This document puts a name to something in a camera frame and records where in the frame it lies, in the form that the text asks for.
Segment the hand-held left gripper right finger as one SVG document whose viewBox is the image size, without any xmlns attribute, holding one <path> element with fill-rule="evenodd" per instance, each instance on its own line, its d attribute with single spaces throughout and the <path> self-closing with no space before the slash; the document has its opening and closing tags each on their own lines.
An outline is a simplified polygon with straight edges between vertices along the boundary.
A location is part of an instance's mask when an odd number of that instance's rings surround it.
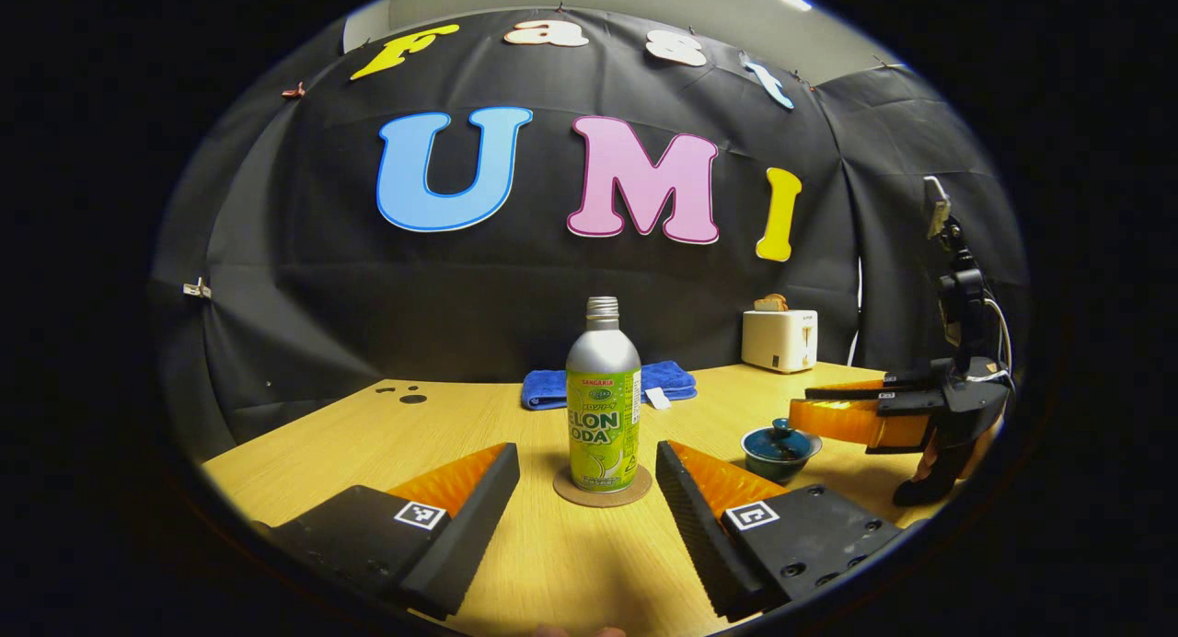
<svg viewBox="0 0 1178 637">
<path fill-rule="evenodd" d="M 727 621 L 803 602 L 902 532 L 821 483 L 788 491 L 675 442 L 657 445 L 655 473 L 712 610 Z"/>
</svg>

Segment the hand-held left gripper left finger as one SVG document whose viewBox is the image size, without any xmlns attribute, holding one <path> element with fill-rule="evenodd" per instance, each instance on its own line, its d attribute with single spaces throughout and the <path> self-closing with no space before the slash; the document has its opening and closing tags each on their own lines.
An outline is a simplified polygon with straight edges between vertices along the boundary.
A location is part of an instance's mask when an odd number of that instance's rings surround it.
<svg viewBox="0 0 1178 637">
<path fill-rule="evenodd" d="M 363 593 L 437 621 L 458 612 L 519 479 L 517 447 L 499 443 L 388 491 L 342 490 L 269 540 Z"/>
</svg>

